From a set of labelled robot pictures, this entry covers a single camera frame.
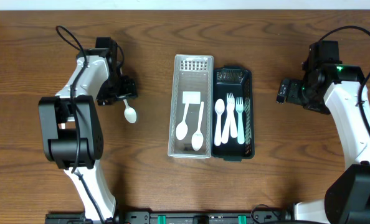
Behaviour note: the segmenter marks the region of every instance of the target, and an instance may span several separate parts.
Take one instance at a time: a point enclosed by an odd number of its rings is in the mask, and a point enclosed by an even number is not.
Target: utensil
[[[225,110],[224,100],[218,99],[216,101],[216,105],[214,109],[217,113],[217,125],[216,125],[216,133],[214,135],[214,144],[216,146],[219,146],[221,145],[221,115]]]
[[[134,108],[128,105],[127,100],[124,100],[124,104],[125,104],[125,110],[124,110],[125,119],[127,119],[127,121],[130,122],[131,124],[135,123],[136,111],[134,110]]]
[[[227,117],[225,119],[224,129],[222,130],[221,142],[227,144],[229,138],[229,125],[230,125],[230,103],[229,93],[227,93]]]
[[[178,140],[184,139],[187,133],[187,125],[186,125],[185,119],[186,119],[188,108],[189,108],[189,102],[185,104],[183,120],[177,125],[177,129],[175,130],[175,135],[177,136]]]
[[[236,130],[236,121],[235,121],[235,98],[232,93],[229,93],[229,104],[230,104],[230,136],[232,138],[237,137],[237,130]]]
[[[245,133],[243,129],[243,98],[236,98],[236,112],[237,112],[237,142],[243,144],[245,142]]]
[[[199,121],[197,123],[197,131],[192,136],[192,148],[195,151],[198,151],[203,145],[203,134],[200,131],[200,126],[202,124],[202,117],[203,117],[203,108],[204,108],[204,102],[202,101],[201,104],[200,104]]]

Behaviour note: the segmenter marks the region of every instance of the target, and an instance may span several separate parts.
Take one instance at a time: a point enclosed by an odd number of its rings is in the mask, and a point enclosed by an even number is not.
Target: white spoon
[[[202,124],[202,118],[203,118],[203,107],[204,107],[204,102],[201,102],[200,111],[199,111],[199,122],[197,123],[197,131],[192,136],[192,148],[195,151],[198,151],[203,145],[203,134],[200,131],[200,126]]]
[[[214,107],[217,113],[217,125],[216,125],[216,133],[214,135],[214,144],[216,146],[221,145],[221,115],[225,111],[225,104],[224,100],[218,99],[216,101],[216,106]]]
[[[187,109],[189,107],[189,103],[185,104],[185,110],[184,110],[184,118],[183,120],[177,125],[177,129],[175,130],[175,135],[177,136],[178,140],[182,140],[185,138],[186,133],[187,133],[187,126],[185,123],[186,119],[186,113]]]
[[[127,100],[124,100],[125,110],[124,110],[124,117],[127,119],[128,122],[131,124],[135,123],[136,121],[136,111],[134,108],[130,107],[127,103]]]

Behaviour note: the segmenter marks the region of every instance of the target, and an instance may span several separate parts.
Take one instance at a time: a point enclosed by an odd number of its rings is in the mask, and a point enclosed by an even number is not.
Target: black metal base
[[[278,218],[290,220],[290,214],[280,209],[255,210],[254,219],[259,223],[275,222]],[[86,220],[84,213],[56,213],[45,216],[45,224],[99,224],[100,221]],[[106,224],[257,224],[250,213],[150,213],[126,212],[105,221]]]

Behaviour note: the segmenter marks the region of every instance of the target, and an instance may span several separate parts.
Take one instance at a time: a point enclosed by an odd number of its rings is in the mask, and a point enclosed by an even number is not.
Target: brown wood tabletop
[[[0,223],[43,223],[48,212],[81,212],[71,180],[42,149],[38,101],[53,96],[76,66],[76,50],[55,32],[69,28],[85,47],[110,36],[126,57],[139,97],[97,107],[105,138],[102,167],[119,207],[154,211],[250,211],[324,198],[343,173],[331,116],[275,102],[283,78],[302,78],[308,46],[345,25],[370,30],[370,11],[1,11]],[[344,63],[370,70],[370,38],[330,36]],[[253,72],[255,157],[167,156],[174,56],[214,56],[215,67]],[[368,83],[370,99],[370,82]]]

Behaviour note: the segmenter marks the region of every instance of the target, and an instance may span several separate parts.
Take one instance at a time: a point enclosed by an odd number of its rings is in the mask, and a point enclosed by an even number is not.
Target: plastic spoon
[[[187,113],[188,107],[189,107],[189,103],[186,103],[185,104],[185,110],[184,110],[184,118],[177,125],[177,128],[175,130],[175,135],[177,136],[178,140],[184,139],[185,136],[186,136],[186,133],[187,133],[187,125],[186,125],[185,119],[186,119],[186,113]]]
[[[135,123],[136,121],[136,111],[134,108],[130,107],[127,103],[127,100],[124,100],[125,110],[124,110],[124,117],[127,119],[128,122],[131,124]]]
[[[203,107],[204,107],[204,102],[201,102],[200,111],[199,111],[199,122],[197,123],[197,131],[192,136],[192,148],[195,151],[198,151],[203,145],[203,134],[200,131],[200,126],[202,124],[202,118],[203,118]]]
[[[214,107],[217,113],[217,125],[216,125],[216,133],[214,135],[214,144],[216,146],[221,145],[221,115],[225,110],[224,100],[218,99],[216,101],[216,105]]]

